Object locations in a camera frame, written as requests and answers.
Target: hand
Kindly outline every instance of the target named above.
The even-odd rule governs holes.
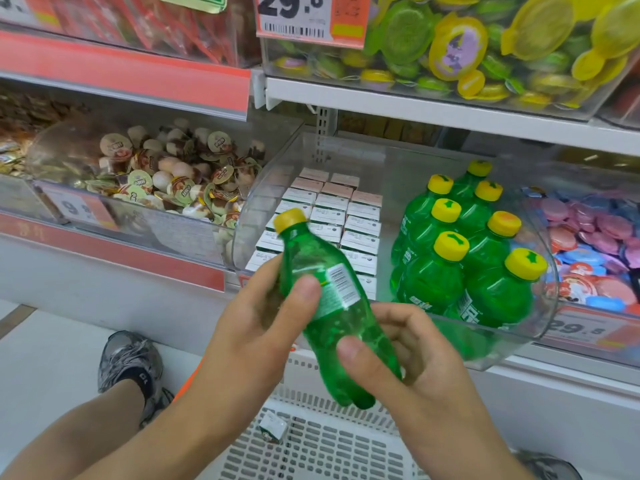
[[[278,256],[260,266],[228,304],[193,383],[176,403],[202,411],[206,428],[227,444],[249,426],[282,379],[291,346],[320,300],[318,280],[303,276],[283,302],[275,287],[281,261]]]
[[[406,371],[404,383],[356,337],[337,352],[347,373],[388,409],[414,460],[433,480],[532,480],[512,457],[462,359],[417,306],[371,306]]]

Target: black sock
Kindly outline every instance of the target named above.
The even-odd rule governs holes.
[[[147,402],[154,393],[153,379],[149,373],[142,367],[130,367],[122,371],[116,383],[124,379],[131,379],[140,387],[142,395],[145,396],[145,402]]]

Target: soda bottle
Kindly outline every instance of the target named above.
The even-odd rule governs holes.
[[[538,253],[517,248],[500,267],[487,269],[467,279],[458,302],[462,320],[508,330],[530,313],[531,284],[547,272],[547,261]]]
[[[433,244],[433,252],[417,257],[404,270],[398,284],[398,300],[430,313],[444,314],[465,290],[460,261],[468,250],[465,237],[453,231],[441,232]]]
[[[471,200],[462,203],[462,212],[456,222],[456,231],[470,237],[471,234],[484,229],[493,214],[492,202],[502,195],[502,186],[489,180],[483,180],[476,187]]]
[[[441,232],[454,230],[453,223],[460,215],[460,204],[447,198],[439,198],[433,204],[431,216],[416,222],[407,234],[406,247],[403,250],[402,261],[391,272],[391,293],[396,293],[400,277],[406,266],[417,256],[430,254],[433,243]]]
[[[484,230],[469,237],[469,252],[462,259],[465,275],[501,266],[511,250],[509,241],[520,226],[522,221],[517,216],[503,210],[494,212]]]
[[[329,393],[341,406],[352,403],[372,407],[376,399],[352,380],[340,364],[336,345],[345,335],[366,343],[391,371],[401,378],[400,364],[391,341],[369,306],[364,290],[342,252],[309,231],[300,209],[290,209],[273,220],[284,241],[280,290],[287,296],[293,284],[313,274],[322,284],[322,297],[303,334],[316,354],[320,375]]]
[[[473,160],[469,163],[466,173],[453,183],[449,197],[460,204],[471,200],[477,185],[489,175],[491,168],[491,163],[486,160]]]
[[[451,191],[453,180],[446,175],[432,175],[427,184],[427,190],[414,198],[404,209],[404,216],[400,224],[400,233],[391,248],[391,264],[397,266],[402,259],[406,247],[406,236],[414,223],[427,219],[437,199],[444,197]]]

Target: white plastic basket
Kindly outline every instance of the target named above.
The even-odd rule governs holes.
[[[289,422],[279,445],[263,441],[258,428],[268,410]],[[341,407],[324,387],[314,355],[298,350],[259,416],[198,480],[427,478],[380,403],[366,411]]]

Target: stack of boxes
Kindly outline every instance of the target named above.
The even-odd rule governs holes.
[[[246,268],[255,271],[284,249],[273,220],[297,207],[309,220],[309,229],[339,248],[351,263],[369,299],[376,298],[376,270],[380,246],[382,195],[360,192],[359,177],[303,168],[276,208],[256,243]]]

